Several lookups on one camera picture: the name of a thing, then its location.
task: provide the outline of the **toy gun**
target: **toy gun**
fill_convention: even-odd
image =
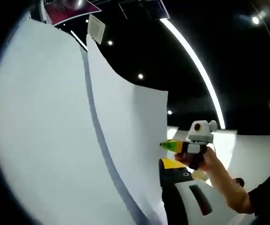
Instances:
[[[189,168],[197,170],[204,161],[203,155],[206,153],[208,143],[213,143],[214,135],[211,132],[217,130],[216,121],[208,123],[205,120],[194,121],[189,131],[188,140],[182,142],[178,140],[167,140],[160,143],[163,148],[181,153],[190,160]]]

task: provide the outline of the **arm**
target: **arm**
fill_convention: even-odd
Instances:
[[[188,159],[182,155],[176,154],[175,159],[185,165],[189,164]],[[253,213],[248,193],[233,181],[211,148],[207,148],[199,169],[208,174],[213,187],[225,197],[230,208],[238,213]]]

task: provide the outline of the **pink poster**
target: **pink poster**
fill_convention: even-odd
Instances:
[[[56,0],[45,6],[45,11],[52,25],[81,15],[101,12],[98,7],[86,0]]]

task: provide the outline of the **hand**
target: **hand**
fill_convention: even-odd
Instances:
[[[215,168],[215,166],[219,164],[219,159],[217,158],[216,153],[213,151],[213,149],[211,149],[210,147],[206,148],[207,151],[204,154],[204,161],[200,164],[199,170],[209,172],[212,168]],[[188,166],[192,155],[183,157],[182,153],[177,153],[174,155],[174,157],[176,161],[179,161]]]

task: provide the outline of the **dark background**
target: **dark background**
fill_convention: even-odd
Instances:
[[[177,39],[138,1],[93,0],[95,16],[107,30],[101,52],[126,80],[168,90],[168,125],[188,130],[194,120],[216,120],[206,85]],[[190,43],[210,76],[227,129],[241,135],[270,135],[270,36],[252,16],[265,10],[270,31],[270,4],[248,0],[164,0],[170,21]],[[57,26],[86,43],[88,16]],[[144,79],[138,79],[142,73]]]

